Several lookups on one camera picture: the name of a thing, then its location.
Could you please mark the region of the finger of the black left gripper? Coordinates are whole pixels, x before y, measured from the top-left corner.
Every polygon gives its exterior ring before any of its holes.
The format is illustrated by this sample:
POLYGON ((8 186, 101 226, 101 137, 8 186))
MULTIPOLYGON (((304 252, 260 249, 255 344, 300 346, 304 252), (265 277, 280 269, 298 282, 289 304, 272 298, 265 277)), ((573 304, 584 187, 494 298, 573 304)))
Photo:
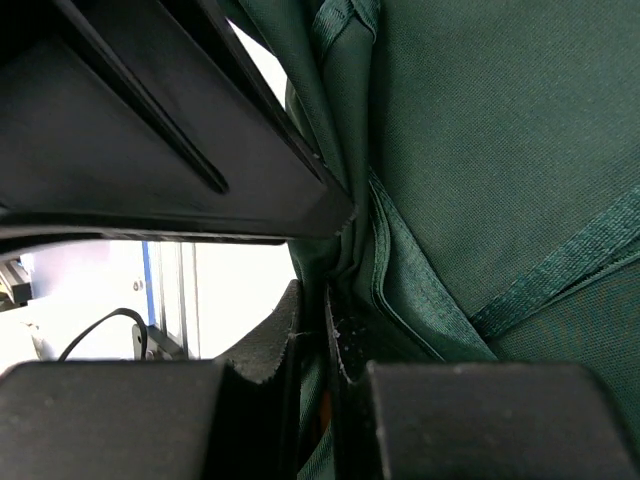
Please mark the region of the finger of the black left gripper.
POLYGON ((354 205, 215 1, 1 5, 1 251, 279 244, 354 205))

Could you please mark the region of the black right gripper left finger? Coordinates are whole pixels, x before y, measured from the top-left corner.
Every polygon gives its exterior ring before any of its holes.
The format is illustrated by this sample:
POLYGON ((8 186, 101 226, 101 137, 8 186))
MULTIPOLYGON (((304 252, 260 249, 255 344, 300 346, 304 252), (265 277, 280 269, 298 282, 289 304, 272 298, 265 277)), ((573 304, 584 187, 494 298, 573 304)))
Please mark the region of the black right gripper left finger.
POLYGON ((213 360, 31 362, 1 380, 5 479, 292 479, 302 288, 213 360))

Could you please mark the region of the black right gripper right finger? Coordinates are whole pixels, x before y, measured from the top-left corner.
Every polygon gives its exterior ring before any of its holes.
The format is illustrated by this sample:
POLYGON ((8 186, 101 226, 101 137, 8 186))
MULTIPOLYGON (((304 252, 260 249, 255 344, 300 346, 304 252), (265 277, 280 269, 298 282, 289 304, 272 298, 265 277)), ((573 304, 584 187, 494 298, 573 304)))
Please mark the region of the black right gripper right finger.
POLYGON ((340 479, 635 479, 602 382, 572 364, 446 363, 325 291, 340 479))

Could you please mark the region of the dark green cloth napkin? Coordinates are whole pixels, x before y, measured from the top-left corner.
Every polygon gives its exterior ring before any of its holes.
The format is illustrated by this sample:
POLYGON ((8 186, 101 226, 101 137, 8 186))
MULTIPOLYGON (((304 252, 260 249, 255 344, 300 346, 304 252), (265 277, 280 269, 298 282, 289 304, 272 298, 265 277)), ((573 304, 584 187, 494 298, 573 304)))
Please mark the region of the dark green cloth napkin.
POLYGON ((572 364, 639 458, 639 5, 225 1, 357 206, 290 243, 300 426, 331 399, 325 291, 446 363, 572 364))

